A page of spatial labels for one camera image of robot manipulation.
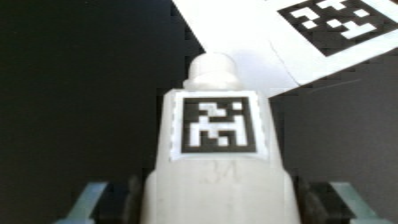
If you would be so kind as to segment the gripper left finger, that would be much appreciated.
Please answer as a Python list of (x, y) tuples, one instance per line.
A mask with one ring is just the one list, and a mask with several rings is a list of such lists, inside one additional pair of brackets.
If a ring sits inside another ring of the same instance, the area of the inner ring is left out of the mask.
[(89, 182), (59, 224), (139, 224), (143, 182)]

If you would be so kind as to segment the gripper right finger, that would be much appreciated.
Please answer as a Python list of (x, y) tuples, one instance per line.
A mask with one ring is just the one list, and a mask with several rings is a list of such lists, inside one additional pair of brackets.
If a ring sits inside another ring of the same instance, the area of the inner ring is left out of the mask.
[(349, 182), (296, 180), (303, 224), (381, 224), (377, 215)]

